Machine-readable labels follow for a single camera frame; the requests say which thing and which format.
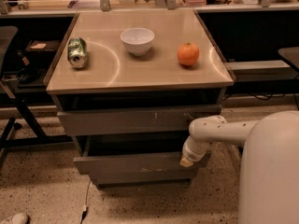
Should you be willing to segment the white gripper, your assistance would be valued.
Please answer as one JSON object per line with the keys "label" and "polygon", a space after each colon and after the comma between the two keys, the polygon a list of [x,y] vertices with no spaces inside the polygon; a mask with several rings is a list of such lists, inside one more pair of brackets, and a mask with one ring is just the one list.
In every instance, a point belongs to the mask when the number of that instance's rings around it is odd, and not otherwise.
{"label": "white gripper", "polygon": [[191,167],[194,162],[200,161],[206,154],[207,142],[195,142],[187,140],[182,149],[182,157],[180,165],[183,167]]}

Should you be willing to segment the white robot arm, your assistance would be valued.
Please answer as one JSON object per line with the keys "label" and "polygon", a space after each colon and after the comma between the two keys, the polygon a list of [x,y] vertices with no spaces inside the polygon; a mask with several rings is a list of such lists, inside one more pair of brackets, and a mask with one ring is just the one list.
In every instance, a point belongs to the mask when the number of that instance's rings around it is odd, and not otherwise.
{"label": "white robot arm", "polygon": [[228,122],[222,116],[193,120],[180,164],[200,161],[216,142],[243,147],[239,224],[299,224],[299,112]]}

